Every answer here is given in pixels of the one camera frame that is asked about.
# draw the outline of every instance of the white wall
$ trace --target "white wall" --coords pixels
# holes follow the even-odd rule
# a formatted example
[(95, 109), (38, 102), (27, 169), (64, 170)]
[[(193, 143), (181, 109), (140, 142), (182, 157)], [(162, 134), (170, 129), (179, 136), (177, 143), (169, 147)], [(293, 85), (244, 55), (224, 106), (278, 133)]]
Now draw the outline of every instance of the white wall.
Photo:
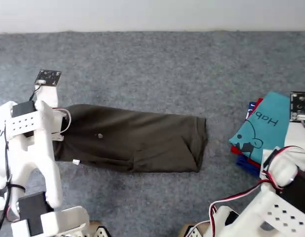
[(305, 30), (305, 0), (0, 0), (0, 33)]

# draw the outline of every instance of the dark green cloth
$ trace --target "dark green cloth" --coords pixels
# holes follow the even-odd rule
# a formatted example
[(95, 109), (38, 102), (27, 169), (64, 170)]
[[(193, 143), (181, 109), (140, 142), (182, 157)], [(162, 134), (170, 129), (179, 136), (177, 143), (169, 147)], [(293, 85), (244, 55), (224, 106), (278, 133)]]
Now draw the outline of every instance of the dark green cloth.
[(207, 142), (205, 119), (72, 105), (72, 123), (54, 142), (56, 160), (122, 172), (199, 171)]

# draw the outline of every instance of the carpet floor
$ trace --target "carpet floor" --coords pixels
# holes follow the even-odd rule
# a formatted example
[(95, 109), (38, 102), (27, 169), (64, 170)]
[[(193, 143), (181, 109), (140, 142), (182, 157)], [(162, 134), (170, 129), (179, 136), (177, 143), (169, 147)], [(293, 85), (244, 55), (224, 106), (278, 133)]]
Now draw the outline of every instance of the carpet floor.
[[(59, 163), (62, 208), (81, 205), (112, 236), (175, 237), (210, 202), (252, 186), (228, 139), (249, 101), (305, 90), (305, 32), (0, 35), (0, 105), (28, 100), (39, 69), (61, 70), (59, 106), (99, 104), (207, 118), (199, 173), (123, 174)], [(44, 190), (34, 172), (29, 193)], [(229, 203), (241, 211), (253, 196)], [(11, 236), (5, 223), (1, 237)]]

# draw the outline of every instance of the circuit board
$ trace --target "circuit board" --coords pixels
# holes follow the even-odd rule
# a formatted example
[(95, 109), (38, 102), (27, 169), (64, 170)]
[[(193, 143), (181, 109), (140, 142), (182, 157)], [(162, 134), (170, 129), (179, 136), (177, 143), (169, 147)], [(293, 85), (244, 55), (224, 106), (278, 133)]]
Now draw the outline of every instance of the circuit board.
[(291, 91), (290, 121), (305, 121), (305, 91)]
[(35, 80), (36, 85), (57, 86), (61, 77), (60, 71), (41, 69)]

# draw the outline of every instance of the teal t-shirt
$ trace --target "teal t-shirt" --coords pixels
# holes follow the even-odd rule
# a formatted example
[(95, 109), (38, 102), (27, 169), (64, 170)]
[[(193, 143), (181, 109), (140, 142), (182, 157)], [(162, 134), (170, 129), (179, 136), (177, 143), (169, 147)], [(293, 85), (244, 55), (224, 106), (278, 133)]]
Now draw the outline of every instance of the teal t-shirt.
[(290, 99), (270, 92), (229, 142), (261, 164), (263, 149), (284, 146), (289, 116)]

